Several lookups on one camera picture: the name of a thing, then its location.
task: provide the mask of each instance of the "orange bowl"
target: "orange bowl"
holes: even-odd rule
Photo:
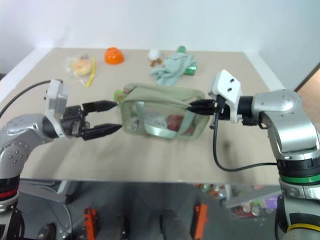
[[[104,53],[104,61],[107,64],[120,64],[125,60],[124,54],[116,47],[108,48]]]

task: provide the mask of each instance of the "green cloth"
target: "green cloth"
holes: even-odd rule
[[[150,75],[155,78],[157,85],[174,86],[185,73],[187,67],[192,64],[197,64],[194,55],[176,52],[163,61],[164,67],[153,69]]]

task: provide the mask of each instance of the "tabletop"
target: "tabletop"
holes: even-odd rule
[[[3,107],[26,87],[50,79],[62,79],[69,86],[67,106],[99,100],[113,100],[114,91],[128,83],[156,84],[149,76],[152,69],[147,50],[123,50],[125,61],[118,65],[104,62],[105,49],[54,48],[18,83],[1,102]],[[96,74],[89,88],[70,76],[64,62],[67,57],[87,53],[97,60]],[[164,57],[173,51],[162,51]],[[235,76],[243,95],[268,92],[263,80],[243,53],[194,51],[198,69],[194,76],[184,75],[177,87],[198,89],[208,96],[213,77],[223,69]],[[45,112],[48,85],[30,90],[6,111],[3,126],[23,114]],[[87,117],[92,126],[121,124],[118,107]],[[195,141],[136,136],[122,129],[112,135],[83,141],[82,138],[55,139],[38,146],[25,163],[21,177],[34,179],[130,182],[250,183],[278,184],[276,166],[256,167],[241,172],[225,172],[214,163],[213,131],[209,125]],[[236,168],[253,163],[275,162],[267,131],[256,126],[242,126],[220,121],[217,155],[225,167]]]

